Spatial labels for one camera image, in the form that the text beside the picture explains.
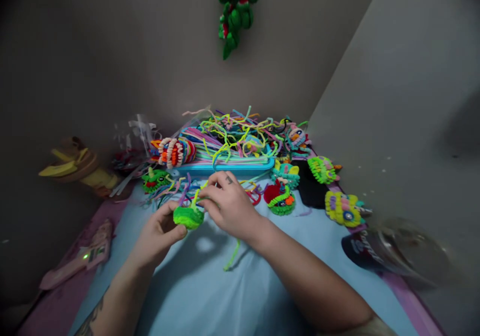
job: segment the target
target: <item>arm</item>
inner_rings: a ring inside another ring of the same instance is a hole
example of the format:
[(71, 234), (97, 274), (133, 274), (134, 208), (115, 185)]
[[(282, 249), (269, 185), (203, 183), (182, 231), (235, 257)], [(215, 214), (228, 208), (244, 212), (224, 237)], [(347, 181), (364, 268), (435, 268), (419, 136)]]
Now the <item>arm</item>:
[(323, 332), (367, 323), (374, 312), (365, 300), (313, 253), (262, 217), (235, 176), (217, 172), (200, 192), (215, 223), (263, 256), (306, 320)]
[(177, 206), (168, 202), (150, 217), (126, 262), (75, 335), (134, 334), (155, 268), (170, 246), (187, 234), (185, 226), (174, 224), (172, 212)]

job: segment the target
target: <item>hand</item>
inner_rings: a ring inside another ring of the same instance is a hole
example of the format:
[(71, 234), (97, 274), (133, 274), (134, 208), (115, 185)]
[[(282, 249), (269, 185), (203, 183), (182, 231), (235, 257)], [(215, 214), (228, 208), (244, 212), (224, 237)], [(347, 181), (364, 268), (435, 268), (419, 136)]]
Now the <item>hand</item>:
[(216, 172), (200, 191), (202, 205), (219, 228), (247, 243), (260, 232), (262, 217), (253, 207), (244, 188), (230, 171)]
[(173, 212), (178, 202), (163, 204), (147, 221), (128, 257), (129, 263), (138, 268), (156, 268), (164, 260), (170, 246), (187, 235), (184, 225), (175, 225)]

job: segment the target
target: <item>tattoo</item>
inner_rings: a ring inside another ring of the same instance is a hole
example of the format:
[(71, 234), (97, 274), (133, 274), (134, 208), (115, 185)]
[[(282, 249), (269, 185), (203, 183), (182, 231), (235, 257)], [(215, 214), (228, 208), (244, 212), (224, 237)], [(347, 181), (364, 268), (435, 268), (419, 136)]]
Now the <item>tattoo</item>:
[(102, 309), (104, 308), (104, 297), (107, 291), (105, 291), (105, 293), (101, 297), (100, 301), (98, 301), (93, 311), (90, 312), (85, 322), (81, 324), (75, 336), (94, 336), (94, 333), (91, 327), (92, 322), (94, 322), (97, 319), (97, 316), (99, 315), (100, 311), (102, 311)]

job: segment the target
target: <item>forearm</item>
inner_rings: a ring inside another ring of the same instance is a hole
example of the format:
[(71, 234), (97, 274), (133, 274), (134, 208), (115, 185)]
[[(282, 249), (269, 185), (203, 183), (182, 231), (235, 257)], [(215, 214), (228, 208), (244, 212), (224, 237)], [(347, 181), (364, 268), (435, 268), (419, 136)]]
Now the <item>forearm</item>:
[(364, 299), (313, 253), (267, 218), (246, 240), (276, 272), (298, 308), (317, 331), (336, 332), (374, 316)]
[(76, 335), (133, 335), (154, 270), (128, 259)]

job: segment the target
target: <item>hanging green decoration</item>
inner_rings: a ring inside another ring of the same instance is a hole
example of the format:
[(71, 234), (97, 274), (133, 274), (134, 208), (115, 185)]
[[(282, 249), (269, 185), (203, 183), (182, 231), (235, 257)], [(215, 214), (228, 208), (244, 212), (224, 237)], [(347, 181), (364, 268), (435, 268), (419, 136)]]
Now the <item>hanging green decoration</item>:
[(219, 0), (223, 4), (223, 13), (220, 16), (218, 37), (225, 40), (223, 59), (226, 60), (230, 53), (239, 45), (240, 29), (248, 30), (254, 22), (254, 13), (251, 4), (258, 0)]

